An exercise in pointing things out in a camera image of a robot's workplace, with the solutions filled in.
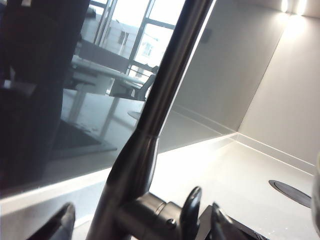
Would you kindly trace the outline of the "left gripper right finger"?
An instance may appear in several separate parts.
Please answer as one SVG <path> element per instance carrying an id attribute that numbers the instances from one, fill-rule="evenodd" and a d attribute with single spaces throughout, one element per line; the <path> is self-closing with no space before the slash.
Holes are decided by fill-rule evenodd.
<path id="1" fill-rule="evenodd" d="M 253 238 L 237 228 L 233 221 L 223 213 L 214 202 L 207 206 L 199 218 L 200 240 L 252 240 Z"/>

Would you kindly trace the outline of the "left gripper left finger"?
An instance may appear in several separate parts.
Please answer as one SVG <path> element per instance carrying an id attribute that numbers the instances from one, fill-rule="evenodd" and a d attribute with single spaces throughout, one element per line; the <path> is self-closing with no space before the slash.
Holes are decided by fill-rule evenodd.
<path id="1" fill-rule="evenodd" d="M 28 240 L 71 240 L 76 220 L 76 209 L 71 202 L 64 204 Z"/>

